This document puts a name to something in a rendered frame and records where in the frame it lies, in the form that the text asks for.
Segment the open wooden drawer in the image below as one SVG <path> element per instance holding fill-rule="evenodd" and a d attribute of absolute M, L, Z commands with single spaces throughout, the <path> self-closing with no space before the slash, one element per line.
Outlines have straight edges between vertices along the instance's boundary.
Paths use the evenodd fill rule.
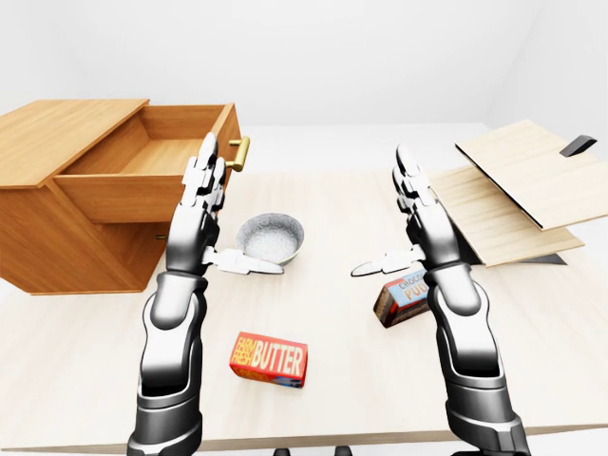
<path fill-rule="evenodd" d="M 241 138 L 233 104 L 146 105 L 54 182 L 95 223 L 165 222 L 208 132 L 231 161 L 237 149 L 229 141 Z"/>

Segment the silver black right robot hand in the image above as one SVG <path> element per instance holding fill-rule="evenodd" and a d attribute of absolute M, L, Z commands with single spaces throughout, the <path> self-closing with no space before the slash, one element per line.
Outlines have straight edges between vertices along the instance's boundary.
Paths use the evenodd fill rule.
<path fill-rule="evenodd" d="M 431 190 L 428 175 L 402 143 L 396 148 L 396 160 L 392 179 L 398 207 L 408 216 L 406 232 L 412 246 L 365 262 L 351 271 L 352 276 L 387 275 L 405 270 L 415 262 L 432 269 L 461 260 L 447 211 Z"/>

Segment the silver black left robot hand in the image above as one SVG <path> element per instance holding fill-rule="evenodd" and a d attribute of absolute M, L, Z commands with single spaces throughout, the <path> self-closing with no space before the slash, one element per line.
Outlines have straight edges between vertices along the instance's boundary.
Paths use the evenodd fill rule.
<path fill-rule="evenodd" d="M 166 245 L 166 269 L 202 276 L 214 264 L 224 272 L 281 275 L 271 261 L 246 256 L 238 249 L 215 249 L 219 238 L 218 212 L 225 199 L 226 161 L 219 156 L 218 140 L 208 133 L 199 154 L 189 159 L 184 191 L 171 220 Z"/>

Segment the red butter box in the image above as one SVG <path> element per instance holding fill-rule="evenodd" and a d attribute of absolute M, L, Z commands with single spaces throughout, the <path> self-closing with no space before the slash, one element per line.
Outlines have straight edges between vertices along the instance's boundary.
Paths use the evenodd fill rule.
<path fill-rule="evenodd" d="M 302 389 L 308 367 L 308 346 L 266 335 L 240 332 L 229 365 L 242 378 Z"/>

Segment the pale wooden panel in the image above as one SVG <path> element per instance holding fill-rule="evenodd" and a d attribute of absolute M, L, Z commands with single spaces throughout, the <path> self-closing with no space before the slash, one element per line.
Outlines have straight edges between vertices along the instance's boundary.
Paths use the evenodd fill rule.
<path fill-rule="evenodd" d="M 541 230 L 473 166 L 434 173 L 430 183 L 472 250 L 488 267 L 583 245 L 566 228 Z"/>
<path fill-rule="evenodd" d="M 457 148 L 543 230 L 608 216 L 608 161 L 523 120 L 457 142 Z"/>

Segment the black wedge block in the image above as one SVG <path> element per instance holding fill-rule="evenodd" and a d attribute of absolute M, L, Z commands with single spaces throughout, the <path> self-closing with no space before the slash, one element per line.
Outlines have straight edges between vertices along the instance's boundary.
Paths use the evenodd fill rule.
<path fill-rule="evenodd" d="M 569 144 L 567 144 L 561 151 L 560 154 L 566 158 L 574 157 L 578 154 L 583 153 L 588 148 L 593 146 L 598 140 L 589 135 L 579 135 Z"/>

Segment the brown chocolate pudding box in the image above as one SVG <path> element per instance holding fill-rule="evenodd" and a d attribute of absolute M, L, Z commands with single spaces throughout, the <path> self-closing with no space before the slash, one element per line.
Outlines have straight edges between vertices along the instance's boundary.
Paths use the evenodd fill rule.
<path fill-rule="evenodd" d="M 428 311 L 428 285 L 424 281 L 426 272 L 420 269 L 383 286 L 373 311 L 385 328 Z"/>

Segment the closed wooden drawer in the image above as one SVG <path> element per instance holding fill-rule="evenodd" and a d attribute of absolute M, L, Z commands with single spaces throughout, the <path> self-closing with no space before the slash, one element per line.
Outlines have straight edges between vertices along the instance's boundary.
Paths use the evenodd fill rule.
<path fill-rule="evenodd" d="M 120 273 L 129 290 L 143 291 L 159 263 L 165 249 L 168 222 L 95 224 L 101 240 L 121 262 L 125 273 Z"/>

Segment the wooden cabinet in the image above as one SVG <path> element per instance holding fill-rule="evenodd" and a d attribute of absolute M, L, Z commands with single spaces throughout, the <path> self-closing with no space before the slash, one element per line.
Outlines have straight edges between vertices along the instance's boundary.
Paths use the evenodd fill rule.
<path fill-rule="evenodd" d="M 54 177 L 145 99 L 40 100 L 0 116 L 0 277 L 35 295 L 137 292 Z"/>

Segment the grey speckled bowl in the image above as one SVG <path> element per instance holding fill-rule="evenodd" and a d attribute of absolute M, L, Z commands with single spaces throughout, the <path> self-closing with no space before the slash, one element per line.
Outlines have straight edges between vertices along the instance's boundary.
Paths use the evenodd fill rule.
<path fill-rule="evenodd" d="M 247 256 L 281 266 L 291 262 L 304 241 L 301 223 L 286 214 L 264 213 L 245 221 L 237 231 L 237 247 Z"/>

